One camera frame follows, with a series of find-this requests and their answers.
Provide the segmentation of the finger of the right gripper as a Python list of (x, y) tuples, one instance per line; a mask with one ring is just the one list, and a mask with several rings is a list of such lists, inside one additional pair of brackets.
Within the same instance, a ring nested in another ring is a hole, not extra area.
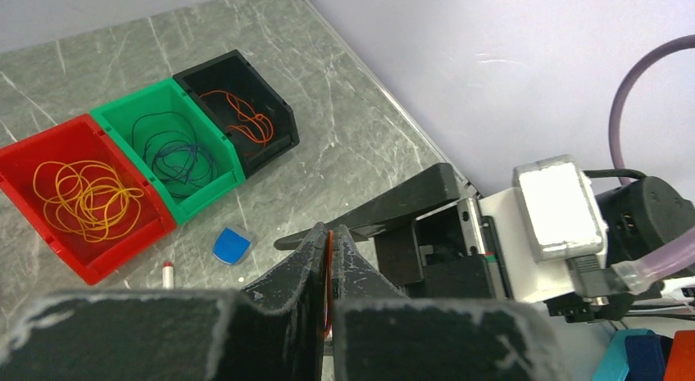
[(413, 221), (459, 197), (453, 167), (439, 162), (357, 208), (323, 223), (321, 228), (332, 233), (333, 245), (347, 237), (359, 243), (390, 235), (393, 231), (397, 238), (405, 238), (406, 245), (412, 245), (415, 242)]

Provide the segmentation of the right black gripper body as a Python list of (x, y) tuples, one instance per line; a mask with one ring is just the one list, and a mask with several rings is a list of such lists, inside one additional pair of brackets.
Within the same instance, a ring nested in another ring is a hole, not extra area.
[(471, 221), (448, 206), (375, 236), (379, 272), (412, 298), (507, 299), (497, 254), (464, 234)]

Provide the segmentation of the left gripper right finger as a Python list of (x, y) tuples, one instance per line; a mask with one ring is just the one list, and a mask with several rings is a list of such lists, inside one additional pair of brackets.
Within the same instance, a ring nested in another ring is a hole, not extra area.
[(509, 300), (403, 296), (378, 275), (382, 292), (357, 287), (358, 256), (345, 225), (334, 229), (332, 306), (337, 380), (568, 380), (550, 324)]

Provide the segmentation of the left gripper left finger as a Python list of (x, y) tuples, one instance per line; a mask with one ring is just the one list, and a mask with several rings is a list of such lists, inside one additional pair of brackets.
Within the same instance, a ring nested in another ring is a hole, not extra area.
[(243, 290), (64, 290), (1, 347), (4, 380), (318, 380), (327, 227)]

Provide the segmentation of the black plastic bin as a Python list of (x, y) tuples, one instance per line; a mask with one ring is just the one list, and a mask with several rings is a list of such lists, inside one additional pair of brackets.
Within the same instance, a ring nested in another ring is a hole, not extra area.
[(234, 145), (251, 177), (300, 143), (291, 106), (238, 50), (173, 75)]

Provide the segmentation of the green plastic bin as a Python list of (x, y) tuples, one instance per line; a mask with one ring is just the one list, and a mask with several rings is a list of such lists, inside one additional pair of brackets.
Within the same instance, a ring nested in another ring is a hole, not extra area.
[(172, 79), (90, 115), (155, 188), (178, 225), (246, 179), (234, 145)]

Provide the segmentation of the red plastic bin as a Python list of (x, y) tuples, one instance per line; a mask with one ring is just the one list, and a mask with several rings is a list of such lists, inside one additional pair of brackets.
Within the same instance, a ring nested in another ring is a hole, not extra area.
[(88, 285), (177, 226), (155, 188), (89, 114), (2, 147), (1, 189)]

